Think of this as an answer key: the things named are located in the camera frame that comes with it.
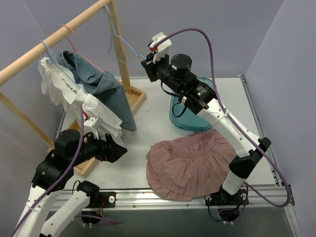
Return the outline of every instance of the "gray wall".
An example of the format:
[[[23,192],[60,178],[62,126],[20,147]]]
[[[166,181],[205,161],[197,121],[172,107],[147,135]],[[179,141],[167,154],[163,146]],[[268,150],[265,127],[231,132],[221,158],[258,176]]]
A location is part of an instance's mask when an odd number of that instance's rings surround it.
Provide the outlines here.
[[[66,24],[96,0],[25,0],[47,35]],[[210,36],[217,76],[244,74],[257,52],[283,0],[117,0],[122,34],[144,55],[147,44],[159,32],[170,34],[185,27],[199,27]],[[101,11],[71,36],[77,48],[99,66],[119,75],[116,61],[107,53],[110,31]],[[186,53],[194,61],[193,71],[210,76],[209,53],[198,33],[185,33],[172,39],[171,55]],[[67,42],[54,48],[70,49]],[[141,58],[127,50],[128,62]],[[130,67],[131,76],[145,76],[141,68]]]
[[[315,12],[314,0],[285,0],[245,74],[305,237],[316,233]]]
[[[0,70],[45,38],[23,0],[0,1]],[[0,87],[51,138],[60,108],[40,90],[38,60]],[[24,208],[37,164],[48,146],[0,103],[1,236],[8,236]]]

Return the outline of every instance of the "wooden rod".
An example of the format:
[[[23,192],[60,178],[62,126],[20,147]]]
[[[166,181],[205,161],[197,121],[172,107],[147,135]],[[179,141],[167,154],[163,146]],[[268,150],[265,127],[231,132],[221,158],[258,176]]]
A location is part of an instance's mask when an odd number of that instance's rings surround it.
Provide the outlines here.
[[[89,7],[83,13],[75,17],[73,20],[68,22],[66,26],[70,29],[75,30],[80,25],[82,25],[85,21],[94,16],[98,11],[100,11],[104,5],[109,4],[111,0],[99,0],[94,5]],[[48,45],[48,47],[53,47],[58,42],[60,42],[64,37],[66,37],[70,31],[66,27],[61,27],[59,30],[55,31],[48,38],[44,40],[44,42]],[[15,60],[9,66],[4,68],[0,72],[0,86],[5,84],[8,80],[18,74],[20,71],[25,69],[28,65],[30,65],[33,61],[39,58],[42,54],[47,51],[46,47],[39,43],[30,51],[25,53],[23,56]]]
[[[12,103],[2,92],[0,92],[0,101],[16,116],[18,116],[31,130],[33,130],[44,142],[49,146],[53,146],[54,142],[42,131],[39,127],[36,126],[22,111],[19,110],[15,104]]]
[[[116,3],[116,0],[111,0],[110,4],[108,6],[109,6],[109,9],[111,12],[111,16],[112,16],[112,20],[113,20],[116,34],[118,36],[121,36],[122,32],[121,32],[120,24],[119,24],[119,14],[118,14],[118,6]],[[112,26],[111,26],[111,21],[110,21],[110,16],[109,16],[108,11],[107,11],[107,16],[108,16],[108,21],[109,21],[111,33],[114,34]],[[113,42],[114,42],[114,49],[115,49],[115,53],[116,53],[117,58],[123,62],[126,62],[124,44],[123,44],[122,40],[119,37],[114,36]],[[120,76],[122,78],[122,83],[123,83],[125,93],[131,94],[132,89],[130,86],[127,65],[125,63],[118,61],[118,68],[119,68]]]

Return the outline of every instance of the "blue wire hanger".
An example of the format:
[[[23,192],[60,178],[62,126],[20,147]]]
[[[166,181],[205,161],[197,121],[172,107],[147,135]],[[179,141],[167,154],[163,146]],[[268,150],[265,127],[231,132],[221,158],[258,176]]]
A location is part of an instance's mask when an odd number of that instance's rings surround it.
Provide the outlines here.
[[[104,5],[104,8],[103,8],[104,13],[105,13],[105,9],[108,11],[109,18],[110,18],[110,23],[111,23],[111,27],[112,27],[112,30],[113,30],[113,34],[111,34],[110,47],[108,48],[108,53],[109,53],[109,55],[112,56],[112,57],[114,57],[114,58],[116,58],[116,57],[111,53],[111,51],[112,51],[112,41],[113,41],[113,37],[116,36],[116,37],[120,38],[120,39],[134,52],[134,54],[135,54],[137,57],[142,57],[142,58],[146,59],[146,57],[145,57],[144,55],[138,54],[138,53],[136,52],[136,50],[133,49],[133,47],[132,47],[125,39],[123,39],[123,37],[121,37],[121,36],[119,36],[119,35],[117,34],[117,32],[116,32],[116,30],[115,30],[115,27],[114,27],[114,23],[113,23],[113,19],[112,19],[112,15],[111,15],[110,9],[109,9],[109,7],[108,7],[107,5]],[[130,65],[130,66],[133,66],[133,67],[139,67],[139,68],[142,68],[142,67],[143,67],[143,66],[141,66],[141,65],[136,65],[136,64],[131,64],[131,63],[124,62],[124,61],[122,61],[122,60],[119,60],[118,58],[116,58],[116,59],[117,59],[118,61],[122,62],[122,63],[125,63],[125,64]]]
[[[49,52],[50,52],[51,54],[54,54],[54,52],[50,49],[50,47],[48,47],[48,45],[47,45],[44,41],[40,40],[40,42],[47,48],[48,51],[46,52],[46,54],[48,55],[50,61],[51,61],[63,74],[65,74],[65,76],[68,77],[69,80],[71,80],[73,83],[76,84],[76,82],[75,82],[67,73],[65,73],[64,70],[63,70],[62,68],[60,68],[60,66],[59,66],[58,64],[55,63],[53,57],[49,54]]]

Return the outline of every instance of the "wooden clothes rack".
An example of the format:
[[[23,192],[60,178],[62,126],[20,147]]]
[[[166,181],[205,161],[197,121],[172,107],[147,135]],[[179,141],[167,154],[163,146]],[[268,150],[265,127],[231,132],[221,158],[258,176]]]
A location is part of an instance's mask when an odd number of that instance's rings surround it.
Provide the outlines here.
[[[79,14],[77,17],[72,19],[70,22],[65,24],[69,29],[75,30],[81,26],[84,22],[89,20],[97,12],[104,8],[104,5],[107,5],[111,11],[112,20],[117,35],[121,35],[121,29],[119,24],[118,8],[116,0],[98,0],[94,5],[89,7],[87,10]],[[110,25],[111,32],[113,33],[110,16],[108,16],[108,21]],[[47,37],[44,42],[48,47],[53,47],[59,43],[63,38],[65,38],[71,31],[66,27],[61,27],[59,30],[55,31],[49,37]],[[119,60],[126,62],[124,45],[120,38],[113,37],[115,53]],[[0,86],[5,84],[7,81],[12,79],[15,75],[25,69],[28,65],[34,62],[37,58],[43,55],[47,51],[47,48],[39,43],[30,51],[26,52],[20,58],[15,60],[13,63],[8,65],[2,71],[0,71]],[[139,109],[146,99],[146,93],[131,86],[129,81],[128,68],[125,63],[118,61],[119,72],[122,79],[122,85],[124,87],[129,105],[133,114]],[[54,142],[39,128],[34,122],[32,122],[14,103],[12,103],[2,92],[0,92],[0,102],[2,102],[12,113],[18,116],[32,131],[34,131],[45,143],[47,143],[51,148],[54,146]],[[77,122],[75,121],[70,128],[79,129]],[[92,168],[95,166],[96,160],[93,158],[85,163],[80,164],[78,167],[75,167],[75,170],[87,176]]]

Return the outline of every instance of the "white table surface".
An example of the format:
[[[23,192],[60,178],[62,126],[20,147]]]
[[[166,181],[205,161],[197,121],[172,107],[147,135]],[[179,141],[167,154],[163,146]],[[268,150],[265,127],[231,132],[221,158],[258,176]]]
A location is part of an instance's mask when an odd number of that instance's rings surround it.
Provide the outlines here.
[[[122,135],[122,141],[128,152],[115,163],[99,162],[86,178],[101,189],[149,188],[146,179],[146,154],[151,145],[191,133],[178,129],[170,121],[171,97],[162,91],[159,82],[151,83],[148,79],[132,79],[131,84],[145,91],[147,99],[134,115],[137,124],[136,133]],[[259,135],[241,80],[223,78],[217,79],[216,84],[220,97],[230,112],[249,130]],[[67,129],[75,118],[74,115],[66,114],[62,130]],[[76,180],[82,181],[84,178],[75,172],[65,189],[72,189]],[[261,159],[247,181],[252,185],[275,184],[266,159]]]

